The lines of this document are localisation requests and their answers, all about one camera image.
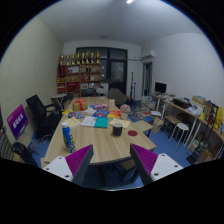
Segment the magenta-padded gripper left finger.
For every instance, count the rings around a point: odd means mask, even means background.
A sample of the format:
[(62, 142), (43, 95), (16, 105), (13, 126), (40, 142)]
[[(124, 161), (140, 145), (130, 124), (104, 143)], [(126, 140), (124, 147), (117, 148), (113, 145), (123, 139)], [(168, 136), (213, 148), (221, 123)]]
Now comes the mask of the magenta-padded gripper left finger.
[(90, 144), (67, 157), (58, 156), (44, 170), (81, 186), (93, 155), (93, 145)]

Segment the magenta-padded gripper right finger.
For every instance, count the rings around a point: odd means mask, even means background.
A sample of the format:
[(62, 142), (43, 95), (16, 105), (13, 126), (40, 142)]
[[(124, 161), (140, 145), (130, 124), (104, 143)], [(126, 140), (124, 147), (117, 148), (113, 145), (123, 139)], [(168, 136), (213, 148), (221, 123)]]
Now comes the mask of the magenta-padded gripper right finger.
[(141, 146), (131, 144), (130, 154), (144, 185), (150, 184), (182, 169), (167, 154), (155, 154)]

